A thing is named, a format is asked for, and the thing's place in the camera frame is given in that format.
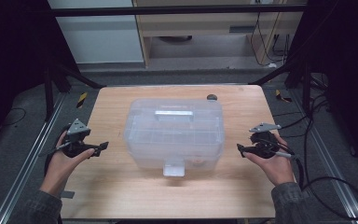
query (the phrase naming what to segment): tabletop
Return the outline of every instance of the tabletop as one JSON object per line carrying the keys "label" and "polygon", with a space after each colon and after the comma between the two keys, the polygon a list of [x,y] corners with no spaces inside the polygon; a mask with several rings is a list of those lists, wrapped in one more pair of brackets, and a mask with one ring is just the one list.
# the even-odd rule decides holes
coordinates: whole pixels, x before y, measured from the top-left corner
{"label": "tabletop", "polygon": [[[224,152],[212,171],[188,170],[167,177],[162,169],[138,168],[123,138],[131,102],[140,98],[206,99],[223,107]],[[134,86],[100,90],[89,119],[87,144],[109,141],[100,157],[82,162],[65,190],[62,218],[239,218],[274,217],[273,185],[241,157],[237,143],[250,146],[249,129],[274,123],[264,92],[251,85]]]}

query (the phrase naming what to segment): white wall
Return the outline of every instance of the white wall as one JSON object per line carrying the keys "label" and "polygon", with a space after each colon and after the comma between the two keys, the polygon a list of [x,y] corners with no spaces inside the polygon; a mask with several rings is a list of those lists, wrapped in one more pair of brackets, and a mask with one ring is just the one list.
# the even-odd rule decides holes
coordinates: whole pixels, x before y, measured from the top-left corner
{"label": "white wall", "polygon": [[[48,0],[51,8],[132,7],[131,0]],[[134,16],[57,18],[77,63],[142,63]]]}

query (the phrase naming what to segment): box latch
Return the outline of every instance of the box latch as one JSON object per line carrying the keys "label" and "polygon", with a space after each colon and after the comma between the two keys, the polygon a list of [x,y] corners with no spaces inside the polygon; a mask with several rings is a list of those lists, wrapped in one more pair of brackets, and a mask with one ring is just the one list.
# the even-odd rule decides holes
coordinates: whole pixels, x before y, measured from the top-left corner
{"label": "box latch", "polygon": [[179,158],[166,160],[163,174],[165,176],[185,176],[185,161]]}

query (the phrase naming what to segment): hand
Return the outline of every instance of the hand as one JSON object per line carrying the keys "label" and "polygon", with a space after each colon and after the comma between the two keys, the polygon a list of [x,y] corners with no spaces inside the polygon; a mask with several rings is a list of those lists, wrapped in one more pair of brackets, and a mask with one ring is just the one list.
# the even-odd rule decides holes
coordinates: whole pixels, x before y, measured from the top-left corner
{"label": "hand", "polygon": [[[281,145],[287,146],[287,143],[281,139],[279,135],[274,135]],[[278,186],[287,182],[295,182],[292,165],[289,159],[281,156],[273,156],[269,159],[263,159],[253,153],[243,154],[249,161],[252,161],[260,166],[273,185]]]}
{"label": "hand", "polygon": [[[61,134],[56,147],[62,144],[65,135],[66,132]],[[75,170],[78,164],[91,157],[93,153],[94,149],[88,149],[76,157],[69,158],[65,156],[61,150],[55,152],[48,166],[48,171],[40,190],[59,198],[71,173]]]}

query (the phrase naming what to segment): storage box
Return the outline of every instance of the storage box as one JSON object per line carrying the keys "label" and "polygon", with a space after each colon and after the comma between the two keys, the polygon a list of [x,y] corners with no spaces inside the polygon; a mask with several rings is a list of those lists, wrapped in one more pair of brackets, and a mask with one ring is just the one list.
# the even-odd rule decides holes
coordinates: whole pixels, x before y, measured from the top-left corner
{"label": "storage box", "polygon": [[131,104],[124,138],[141,168],[183,176],[185,169],[211,170],[225,143],[222,106],[217,101],[139,99]]}

